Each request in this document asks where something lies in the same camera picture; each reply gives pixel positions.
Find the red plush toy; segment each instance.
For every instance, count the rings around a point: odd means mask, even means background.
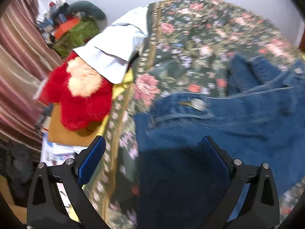
[[[74,51],[50,74],[44,92],[61,103],[61,123],[72,131],[101,121],[111,108],[112,83]]]

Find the white cloth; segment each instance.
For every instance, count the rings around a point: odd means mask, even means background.
[[[130,10],[86,45],[73,50],[110,82],[121,83],[128,61],[148,36],[147,10],[148,5]]]

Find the curtain fold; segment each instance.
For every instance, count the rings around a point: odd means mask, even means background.
[[[37,14],[37,0],[13,0],[0,19],[0,137],[34,151],[41,148],[34,122],[42,106],[32,98],[40,82],[62,63],[35,28]]]

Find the orange object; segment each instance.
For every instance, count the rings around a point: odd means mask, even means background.
[[[57,30],[55,31],[54,37],[57,40],[60,39],[64,35],[64,33],[74,28],[79,22],[79,19],[73,18],[63,24],[60,24]]]

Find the jeans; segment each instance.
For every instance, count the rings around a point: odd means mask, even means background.
[[[217,205],[229,181],[200,147],[207,135],[232,159],[268,163],[278,194],[299,181],[305,173],[304,77],[301,60],[280,72],[262,57],[246,62],[236,55],[228,97],[176,93],[135,115],[141,160],[138,229],[195,229]]]

